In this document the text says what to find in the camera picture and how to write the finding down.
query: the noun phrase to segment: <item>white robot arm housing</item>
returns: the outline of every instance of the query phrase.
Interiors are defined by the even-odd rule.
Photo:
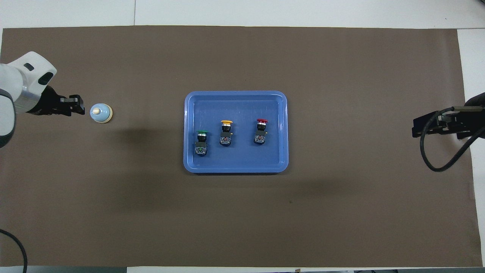
[[[18,113],[84,115],[79,95],[59,96],[48,85],[56,73],[48,60],[33,51],[0,64],[0,148],[12,138]]]

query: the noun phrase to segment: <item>blue tray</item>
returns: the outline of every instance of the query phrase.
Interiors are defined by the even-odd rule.
[[[219,144],[221,120],[232,120],[231,145]],[[253,142],[256,119],[267,119],[266,142]],[[207,154],[194,153],[207,130]],[[279,91],[195,91],[185,98],[183,164],[194,173],[276,173],[288,166],[287,100]]]

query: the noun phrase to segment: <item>black cable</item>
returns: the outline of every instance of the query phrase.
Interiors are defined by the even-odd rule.
[[[24,246],[22,245],[20,240],[17,239],[17,237],[15,237],[12,233],[5,231],[3,229],[0,229],[0,233],[7,235],[8,237],[10,237],[12,240],[14,240],[17,243],[18,247],[20,248],[20,251],[22,252],[22,257],[24,258],[24,269],[23,269],[22,272],[26,273],[27,272],[27,253],[25,252]]]
[[[477,139],[479,138],[484,132],[485,132],[485,126],[480,128],[478,131],[476,131],[466,142],[461,146],[461,148],[456,152],[456,154],[446,163],[443,167],[436,168],[433,166],[428,158],[426,157],[426,153],[424,152],[424,137],[426,133],[428,133],[429,126],[431,126],[431,123],[438,117],[441,116],[445,112],[453,111],[454,107],[446,108],[441,111],[437,111],[426,123],[426,125],[423,128],[423,131],[421,132],[421,138],[420,138],[420,150],[421,150],[421,156],[424,160],[424,163],[428,168],[432,171],[440,172],[440,171],[446,171],[449,167],[453,166],[455,162],[465,153],[465,151],[470,147],[470,145]]]

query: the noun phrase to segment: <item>brown table surface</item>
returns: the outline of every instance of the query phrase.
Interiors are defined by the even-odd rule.
[[[32,265],[481,266],[471,159],[427,169],[412,119],[464,103],[456,30],[131,26],[6,29],[89,115],[18,115],[0,150],[0,226]],[[195,90],[279,90],[290,165],[197,176],[182,164]],[[433,163],[462,145],[430,136]],[[20,264],[0,238],[0,265]]]

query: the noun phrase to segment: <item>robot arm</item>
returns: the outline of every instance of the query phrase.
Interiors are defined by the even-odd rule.
[[[9,64],[0,64],[0,148],[12,138],[18,113],[84,115],[79,95],[59,96],[47,85],[56,73],[48,60],[32,51]]]
[[[469,99],[464,106],[455,106],[431,112],[413,120],[413,137],[420,138],[421,156],[432,171],[451,167],[479,137],[485,138],[485,93]],[[469,137],[465,144],[443,167],[434,167],[424,152],[424,137],[430,134],[456,134],[458,139]]]

